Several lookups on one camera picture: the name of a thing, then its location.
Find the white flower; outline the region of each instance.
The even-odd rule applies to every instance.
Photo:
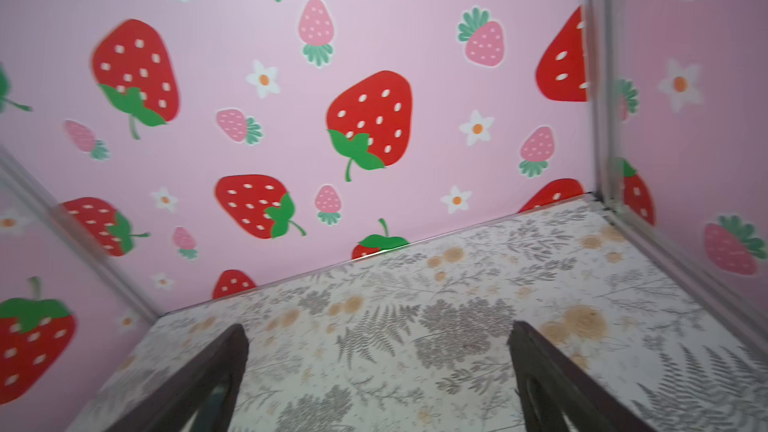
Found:
[[[127,310],[123,313],[121,317],[118,317],[117,319],[115,319],[115,322],[118,324],[118,328],[120,329],[120,331],[125,332],[135,327],[140,320],[141,319],[136,314],[136,312]]]
[[[179,199],[169,194],[167,187],[160,187],[160,190],[157,192],[152,192],[152,196],[158,208],[166,208],[171,212],[176,212],[176,205],[179,203]]]
[[[491,133],[488,129],[493,125],[493,117],[483,117],[480,112],[473,110],[469,116],[469,122],[461,124],[458,129],[467,134],[467,146],[471,146],[478,139],[487,142],[491,140]]]
[[[150,278],[154,280],[155,288],[161,288],[165,291],[171,290],[174,287],[174,282],[176,282],[172,278],[166,277],[165,273],[152,275]]]
[[[453,214],[457,208],[469,210],[467,199],[472,196],[472,192],[461,192],[458,187],[451,187],[451,195],[440,199],[440,202],[448,204],[448,213]]]
[[[701,66],[692,65],[683,69],[675,59],[667,61],[667,78],[659,84],[659,91],[670,97],[670,107],[679,112],[686,102],[701,104],[704,98],[695,87],[701,75]]]
[[[30,222],[32,219],[22,216],[15,208],[7,208],[0,212],[0,234],[21,235]]]
[[[249,74],[245,78],[248,83],[252,83],[256,86],[256,91],[259,93],[259,97],[263,99],[266,94],[280,93],[280,86],[277,85],[275,80],[277,79],[277,67],[270,67],[265,69],[261,62],[254,61],[254,73]]]

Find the strawberry half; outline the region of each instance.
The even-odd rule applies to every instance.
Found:
[[[129,115],[130,134],[139,139],[136,121],[162,126],[179,112],[179,93],[168,51],[160,34],[130,19],[110,32],[91,57],[91,70],[112,106]]]
[[[542,55],[536,83],[545,97],[564,102],[587,101],[587,72],[581,44],[581,7],[568,19],[560,34]]]
[[[214,287],[213,298],[238,294],[252,288],[256,288],[256,284],[246,273],[231,268],[219,276],[219,281]]]
[[[62,207],[113,257],[128,254],[134,249],[132,237],[149,237],[149,233],[131,234],[129,220],[109,202],[100,198],[76,198],[64,202]]]
[[[638,171],[624,160],[624,204],[652,226],[656,225],[654,199]]]
[[[704,228],[706,256],[717,267],[735,274],[752,275],[757,272],[755,258],[768,257],[765,242],[754,237],[755,226],[742,223],[739,216],[719,216],[718,224]]]
[[[578,197],[582,194],[584,194],[584,188],[578,180],[573,178],[559,178],[558,180],[553,180],[544,186],[542,190],[536,192],[536,195],[518,210],[518,214],[536,207],[548,206],[555,202],[565,200],[566,198]]]
[[[0,304],[0,404],[24,395],[72,341],[77,322],[60,301],[41,300],[40,278],[29,279],[33,298]]]
[[[304,229],[293,220],[296,207],[285,186],[269,176],[229,176],[216,184],[216,199],[237,225],[258,238],[277,238],[289,225]]]
[[[411,136],[413,97],[405,77],[383,70],[347,89],[328,108],[326,124],[333,148],[365,170],[397,162]]]
[[[379,224],[384,227],[384,235],[371,234],[358,242],[357,246],[352,250],[352,258],[365,257],[382,250],[392,250],[409,244],[403,237],[389,237],[389,228],[386,226],[386,220],[380,218]]]

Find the pink wall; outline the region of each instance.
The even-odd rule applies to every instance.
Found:
[[[140,341],[148,325],[3,190],[0,257],[0,304],[7,304],[11,298],[32,298],[28,278],[37,276],[42,283],[42,298],[60,301],[71,316],[50,322],[43,318],[39,326],[24,334],[11,331],[16,319],[0,314],[0,428],[63,430]],[[5,304],[0,305],[0,312],[5,308]],[[64,333],[55,337],[61,330]],[[29,341],[35,333],[40,335]],[[16,341],[19,337],[22,344]],[[40,359],[30,367],[36,358]],[[23,395],[7,401],[16,397],[15,386],[33,380],[38,375],[34,372],[53,359]]]
[[[768,267],[760,253],[768,238],[768,115],[760,79],[768,61],[768,1],[624,4],[621,71],[636,85],[640,105],[621,141],[654,197],[657,230],[768,311]],[[670,60],[677,62],[672,70]],[[670,82],[678,76],[686,80],[683,93]],[[738,238],[732,226],[709,226],[718,216],[739,216],[755,231],[747,238],[749,230],[738,228]]]

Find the pink wallpaper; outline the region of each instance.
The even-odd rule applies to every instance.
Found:
[[[3,190],[0,257],[0,428],[63,430],[149,327]]]
[[[766,0],[624,0],[620,50],[622,147],[658,232],[764,312],[766,17]]]
[[[0,0],[0,138],[173,310],[592,189],[579,4]]]

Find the floral print floor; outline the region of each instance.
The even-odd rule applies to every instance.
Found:
[[[233,432],[523,430],[504,342],[538,328],[659,431],[768,430],[768,368],[588,198],[168,315],[69,430],[103,430],[218,333]]]

